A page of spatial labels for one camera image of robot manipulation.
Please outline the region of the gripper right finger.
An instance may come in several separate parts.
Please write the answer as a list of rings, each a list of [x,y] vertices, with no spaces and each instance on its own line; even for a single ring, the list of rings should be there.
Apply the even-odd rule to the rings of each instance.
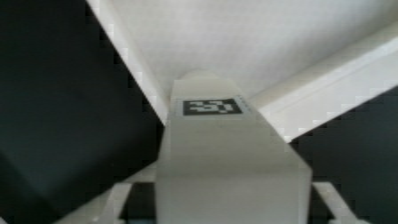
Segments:
[[[314,203],[325,209],[325,224],[368,224],[348,206],[346,200],[330,182],[313,183]]]

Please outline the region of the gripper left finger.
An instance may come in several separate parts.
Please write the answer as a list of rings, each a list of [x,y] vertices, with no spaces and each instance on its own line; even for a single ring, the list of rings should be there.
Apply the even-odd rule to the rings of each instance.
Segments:
[[[126,224],[121,218],[124,204],[130,196],[131,184],[117,183],[110,189],[105,207],[98,216],[96,224]]]

